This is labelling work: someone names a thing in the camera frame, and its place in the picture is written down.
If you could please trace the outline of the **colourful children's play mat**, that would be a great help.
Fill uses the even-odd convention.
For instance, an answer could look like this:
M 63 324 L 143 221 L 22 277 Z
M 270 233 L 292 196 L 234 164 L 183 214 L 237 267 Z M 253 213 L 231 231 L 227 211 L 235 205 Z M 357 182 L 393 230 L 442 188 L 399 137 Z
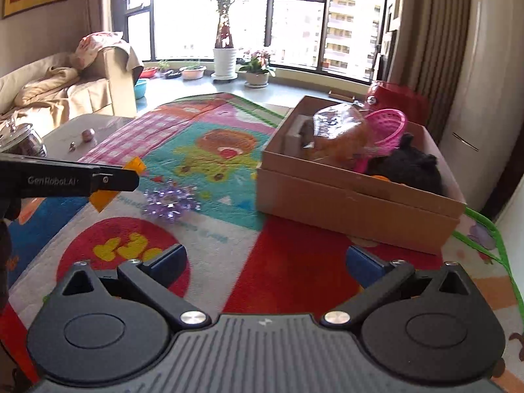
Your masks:
M 85 198 L 31 202 L 9 228 L 11 291 L 1 316 L 2 350 L 37 380 L 26 350 L 27 330 L 77 260 L 110 270 L 127 257 L 150 258 L 182 243 L 188 266 L 172 291 L 208 313 L 321 315 L 359 291 L 345 267 L 346 250 L 356 245 L 419 269 L 447 260 L 462 264 L 504 328 L 506 349 L 494 380 L 505 391 L 522 391 L 523 302 L 495 225 L 463 209 L 442 249 L 423 254 L 261 214 L 257 165 L 281 121 L 276 112 L 217 93 L 162 105 L 100 139 L 86 154 L 87 162 L 122 165 L 138 157 L 146 164 L 142 191 L 169 181 L 193 185 L 201 208 L 174 223 L 160 223 L 144 217 L 142 191 L 119 194 L 102 211 Z

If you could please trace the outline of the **cardboard box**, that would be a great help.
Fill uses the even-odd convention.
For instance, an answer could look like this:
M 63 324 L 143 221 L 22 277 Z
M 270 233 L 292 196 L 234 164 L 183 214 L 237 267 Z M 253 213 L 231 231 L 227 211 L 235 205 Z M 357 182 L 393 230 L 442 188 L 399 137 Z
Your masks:
M 414 146 L 437 159 L 443 195 L 283 154 L 283 140 L 300 115 L 334 103 L 305 96 L 267 142 L 257 168 L 256 207 L 362 239 L 438 254 L 456 230 L 466 203 L 438 146 L 424 126 L 409 123 Z

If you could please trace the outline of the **teal basin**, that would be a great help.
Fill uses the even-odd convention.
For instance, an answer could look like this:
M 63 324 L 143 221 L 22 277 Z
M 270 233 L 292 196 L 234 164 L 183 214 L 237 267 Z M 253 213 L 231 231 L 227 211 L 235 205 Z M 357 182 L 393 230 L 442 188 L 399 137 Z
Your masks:
M 143 99 L 146 95 L 147 79 L 140 78 L 134 85 L 135 100 Z

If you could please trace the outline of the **red basin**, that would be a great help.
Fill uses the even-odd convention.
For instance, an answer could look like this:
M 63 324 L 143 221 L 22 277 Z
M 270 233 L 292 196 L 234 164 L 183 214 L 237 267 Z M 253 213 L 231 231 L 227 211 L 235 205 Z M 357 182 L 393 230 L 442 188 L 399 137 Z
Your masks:
M 158 68 L 156 66 L 153 66 L 153 67 L 145 67 L 141 74 L 140 74 L 140 78 L 142 79 L 151 79 L 151 78 L 154 78 L 156 76 L 158 72 Z

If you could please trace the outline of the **packaged bread in plastic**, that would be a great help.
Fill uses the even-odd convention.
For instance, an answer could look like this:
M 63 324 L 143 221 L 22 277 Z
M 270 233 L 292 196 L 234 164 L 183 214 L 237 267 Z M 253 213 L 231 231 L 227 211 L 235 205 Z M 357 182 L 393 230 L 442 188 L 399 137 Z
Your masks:
M 303 146 L 299 155 L 306 160 L 351 168 L 356 160 L 374 151 L 371 127 L 348 103 L 318 110 L 300 134 Z

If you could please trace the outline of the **black plush toy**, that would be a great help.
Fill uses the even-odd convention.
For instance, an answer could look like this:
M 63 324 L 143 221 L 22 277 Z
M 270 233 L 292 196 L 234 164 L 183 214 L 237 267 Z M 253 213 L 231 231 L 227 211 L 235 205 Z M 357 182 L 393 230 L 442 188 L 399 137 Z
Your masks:
M 412 145 L 413 139 L 412 134 L 404 133 L 399 146 L 389 156 L 368 161 L 365 174 L 371 177 L 381 176 L 396 184 L 443 196 L 437 158 L 415 148 Z

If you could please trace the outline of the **pink plastic basket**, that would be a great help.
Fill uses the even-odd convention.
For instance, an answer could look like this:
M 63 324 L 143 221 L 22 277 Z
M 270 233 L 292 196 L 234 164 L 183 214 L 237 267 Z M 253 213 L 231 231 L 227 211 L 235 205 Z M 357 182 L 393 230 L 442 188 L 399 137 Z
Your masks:
M 398 109 L 380 109 L 364 116 L 370 130 L 370 146 L 356 160 L 354 170 L 364 173 L 372 158 L 387 157 L 395 150 L 408 126 L 408 118 Z

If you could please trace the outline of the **yellow toy building brick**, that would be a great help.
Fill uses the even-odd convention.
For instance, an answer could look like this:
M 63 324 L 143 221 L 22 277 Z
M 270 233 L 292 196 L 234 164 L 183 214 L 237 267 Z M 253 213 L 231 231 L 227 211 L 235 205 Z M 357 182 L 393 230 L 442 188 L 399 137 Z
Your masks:
M 129 160 L 122 168 L 116 167 L 110 173 L 96 176 L 97 183 L 89 201 L 97 212 L 103 211 L 120 192 L 133 192 L 140 184 L 140 175 L 146 165 L 140 158 Z

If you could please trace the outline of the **white air conditioner unit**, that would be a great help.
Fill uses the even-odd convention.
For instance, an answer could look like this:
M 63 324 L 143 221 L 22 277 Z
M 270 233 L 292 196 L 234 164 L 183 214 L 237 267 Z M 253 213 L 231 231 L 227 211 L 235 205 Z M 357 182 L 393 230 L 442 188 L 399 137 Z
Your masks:
M 496 187 L 523 124 L 523 0 L 471 0 L 464 61 L 440 151 L 467 205 Z

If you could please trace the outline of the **glass jar with lid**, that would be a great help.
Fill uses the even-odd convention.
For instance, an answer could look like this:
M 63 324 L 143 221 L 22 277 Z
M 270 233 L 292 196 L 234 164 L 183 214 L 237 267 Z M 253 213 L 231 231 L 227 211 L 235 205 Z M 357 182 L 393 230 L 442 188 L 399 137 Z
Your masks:
M 45 157 L 47 149 L 31 123 L 10 120 L 1 126 L 0 153 Z

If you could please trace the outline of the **purple gift bow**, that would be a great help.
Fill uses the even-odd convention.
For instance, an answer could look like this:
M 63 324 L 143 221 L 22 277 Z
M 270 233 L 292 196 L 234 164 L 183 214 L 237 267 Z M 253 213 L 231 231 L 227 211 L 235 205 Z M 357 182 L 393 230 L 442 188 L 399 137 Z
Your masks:
M 154 220 L 174 223 L 188 212 L 199 212 L 202 208 L 197 198 L 197 187 L 193 185 L 168 182 L 144 191 L 143 195 L 145 202 L 141 212 Z

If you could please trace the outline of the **floral pillow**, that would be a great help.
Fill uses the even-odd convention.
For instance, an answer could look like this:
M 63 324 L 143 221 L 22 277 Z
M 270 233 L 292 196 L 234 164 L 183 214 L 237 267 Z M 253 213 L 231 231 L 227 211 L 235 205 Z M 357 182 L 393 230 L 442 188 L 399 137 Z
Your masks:
M 97 59 L 101 50 L 114 47 L 122 41 L 122 32 L 100 31 L 85 36 L 70 55 L 70 63 L 78 71 L 86 69 Z

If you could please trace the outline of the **white oval planter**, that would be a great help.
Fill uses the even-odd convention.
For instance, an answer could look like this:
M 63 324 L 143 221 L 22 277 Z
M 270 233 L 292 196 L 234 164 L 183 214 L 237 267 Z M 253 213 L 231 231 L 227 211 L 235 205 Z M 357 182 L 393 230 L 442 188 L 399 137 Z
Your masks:
M 199 80 L 204 77 L 205 71 L 206 66 L 203 65 L 184 66 L 179 69 L 183 81 Z

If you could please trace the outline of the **flowering plant in pot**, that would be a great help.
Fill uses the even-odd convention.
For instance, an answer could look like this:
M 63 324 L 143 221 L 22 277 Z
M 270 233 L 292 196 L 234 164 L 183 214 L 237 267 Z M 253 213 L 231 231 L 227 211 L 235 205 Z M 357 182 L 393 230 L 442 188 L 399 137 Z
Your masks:
M 270 54 L 266 50 L 255 51 L 239 71 L 245 73 L 245 85 L 252 89 L 267 87 L 270 77 L 275 77 L 274 68 L 270 65 Z

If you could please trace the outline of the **beige sofa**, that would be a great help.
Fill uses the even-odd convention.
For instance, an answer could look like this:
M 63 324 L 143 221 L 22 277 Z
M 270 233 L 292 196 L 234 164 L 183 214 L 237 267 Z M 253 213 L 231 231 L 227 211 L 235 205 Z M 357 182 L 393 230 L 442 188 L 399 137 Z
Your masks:
M 82 71 L 71 66 L 72 53 L 53 54 L 1 78 L 1 126 L 31 123 L 43 137 L 80 115 L 137 115 L 134 85 L 144 65 L 129 43 L 122 39 L 104 48 Z

